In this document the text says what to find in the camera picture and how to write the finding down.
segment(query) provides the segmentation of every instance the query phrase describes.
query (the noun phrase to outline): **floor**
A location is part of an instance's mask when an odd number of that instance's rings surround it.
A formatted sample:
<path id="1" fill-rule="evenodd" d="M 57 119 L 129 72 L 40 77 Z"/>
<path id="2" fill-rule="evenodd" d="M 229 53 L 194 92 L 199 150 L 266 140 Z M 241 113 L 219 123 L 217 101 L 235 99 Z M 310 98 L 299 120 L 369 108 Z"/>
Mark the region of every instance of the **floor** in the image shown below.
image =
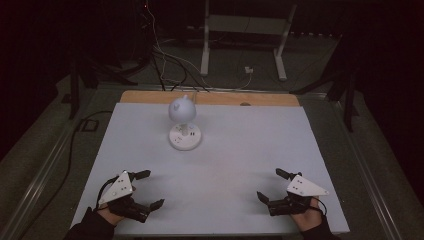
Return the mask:
<path id="1" fill-rule="evenodd" d="M 317 80 L 337 40 L 324 37 L 289 37 L 284 50 L 288 80 L 277 79 L 272 58 L 272 41 L 264 45 L 241 48 L 234 43 L 223 42 L 212 45 L 209 75 L 201 78 L 196 69 L 201 59 L 201 43 L 179 43 L 163 40 L 158 52 L 166 52 L 184 60 L 184 66 L 194 76 L 187 76 L 172 59 L 167 58 L 163 82 L 174 91 L 200 90 L 202 85 L 214 91 L 265 91 L 285 93 Z M 160 54 L 156 61 L 163 68 Z M 246 74 L 244 67 L 253 67 Z M 160 90 L 160 81 L 152 64 L 129 78 L 138 86 L 120 85 L 106 77 L 97 89 L 82 89 L 81 109 L 75 119 L 81 119 L 99 111 L 111 111 L 120 95 L 127 89 Z M 319 148 L 333 180 L 351 232 L 341 234 L 342 239 L 420 239 L 424 238 L 424 210 L 415 197 L 387 141 L 369 112 L 362 94 L 355 94 L 353 117 L 354 132 L 346 130 L 341 121 L 342 103 L 328 102 L 325 93 L 331 84 L 298 96 L 304 107 Z M 11 219 L 20 223 L 16 232 L 26 231 L 22 239 L 61 239 L 70 227 L 97 150 L 106 131 L 109 113 L 99 113 L 96 132 L 76 132 L 72 138 L 76 121 L 70 121 L 69 105 L 61 99 L 69 93 L 69 77 L 58 83 L 59 95 L 34 125 L 27 131 L 0 165 L 0 186 L 7 194 L 0 196 L 0 228 L 6 229 Z M 71 166 L 67 181 L 51 204 L 35 219 L 50 197 L 58 189 L 66 175 L 68 159 Z M 37 182 L 38 191 L 26 201 L 28 209 L 23 211 L 20 201 L 33 179 L 40 175 L 43 164 L 53 162 L 50 173 Z M 283 239 L 301 239 L 298 234 L 282 236 Z"/>

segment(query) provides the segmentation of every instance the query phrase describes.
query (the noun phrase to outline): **white ball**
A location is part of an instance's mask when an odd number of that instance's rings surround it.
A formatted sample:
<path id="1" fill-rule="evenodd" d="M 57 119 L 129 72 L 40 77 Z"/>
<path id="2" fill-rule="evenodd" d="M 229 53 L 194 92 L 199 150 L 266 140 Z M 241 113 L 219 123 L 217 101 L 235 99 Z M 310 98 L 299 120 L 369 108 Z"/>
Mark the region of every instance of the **white ball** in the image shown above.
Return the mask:
<path id="1" fill-rule="evenodd" d="M 174 122 L 188 123 L 196 117 L 196 107 L 187 95 L 184 95 L 169 104 L 168 114 Z"/>

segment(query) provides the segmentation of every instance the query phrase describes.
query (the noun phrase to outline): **hand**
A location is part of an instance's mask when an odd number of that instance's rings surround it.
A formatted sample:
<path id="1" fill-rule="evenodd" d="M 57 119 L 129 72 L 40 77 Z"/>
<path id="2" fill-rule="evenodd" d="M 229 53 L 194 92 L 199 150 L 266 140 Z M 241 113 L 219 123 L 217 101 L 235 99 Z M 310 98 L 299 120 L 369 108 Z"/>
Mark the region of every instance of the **hand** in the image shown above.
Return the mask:
<path id="1" fill-rule="evenodd" d="M 314 208 L 319 208 L 318 197 L 313 197 L 311 199 L 310 206 Z M 322 213 L 320 211 L 317 211 L 314 209 L 308 209 L 304 213 L 292 214 L 290 216 L 292 217 L 293 221 L 296 223 L 299 230 L 304 232 L 311 228 L 319 226 L 321 224 L 322 222 L 321 214 Z"/>
<path id="2" fill-rule="evenodd" d="M 97 210 L 97 214 L 102 216 L 106 221 L 108 221 L 110 224 L 116 226 L 120 221 L 122 221 L 125 217 L 118 216 L 116 214 L 113 214 L 109 211 L 109 207 L 107 206 L 107 203 L 104 203 L 100 205 L 99 210 Z"/>

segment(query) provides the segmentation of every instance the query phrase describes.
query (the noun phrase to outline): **white tabletop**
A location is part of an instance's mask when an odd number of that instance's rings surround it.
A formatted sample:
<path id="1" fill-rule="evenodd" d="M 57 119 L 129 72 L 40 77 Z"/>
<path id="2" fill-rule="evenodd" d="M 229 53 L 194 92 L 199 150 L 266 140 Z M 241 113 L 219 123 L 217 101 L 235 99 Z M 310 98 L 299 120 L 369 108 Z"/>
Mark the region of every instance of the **white tabletop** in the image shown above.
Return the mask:
<path id="1" fill-rule="evenodd" d="M 256 195 L 270 200 L 287 195 L 289 184 L 276 168 L 302 172 L 330 192 L 320 199 L 328 208 L 333 232 L 349 227 L 302 107 L 197 105 L 194 123 L 202 142 L 178 151 L 168 142 L 175 124 L 167 104 L 118 103 L 90 173 L 72 225 L 94 207 L 100 187 L 123 170 L 151 170 L 134 181 L 133 198 L 162 208 L 146 223 L 126 219 L 117 235 L 261 235 L 298 232 L 289 216 L 269 216 Z"/>

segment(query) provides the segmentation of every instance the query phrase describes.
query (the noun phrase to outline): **dark background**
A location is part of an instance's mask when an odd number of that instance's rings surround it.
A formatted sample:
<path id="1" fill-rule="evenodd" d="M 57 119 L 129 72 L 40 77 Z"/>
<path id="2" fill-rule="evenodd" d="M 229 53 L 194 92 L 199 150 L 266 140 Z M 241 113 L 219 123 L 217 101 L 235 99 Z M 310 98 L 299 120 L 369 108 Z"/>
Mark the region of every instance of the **dark background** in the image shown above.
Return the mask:
<path id="1" fill-rule="evenodd" d="M 154 0 L 151 9 L 168 37 L 202 37 L 187 25 L 203 24 L 199 0 Z M 211 11 L 281 16 L 285 1 L 212 1 Z M 55 84 L 69 74 L 71 43 L 101 63 L 129 58 L 122 39 L 134 36 L 132 8 L 143 1 L 14 1 L 0 3 L 0 159 L 56 97 Z M 405 175 L 424 202 L 423 114 L 424 3 L 418 0 L 302 1 L 291 31 L 339 37 L 327 70 L 359 68 L 357 90 L 392 147 Z M 137 57 L 143 48 L 137 49 Z"/>

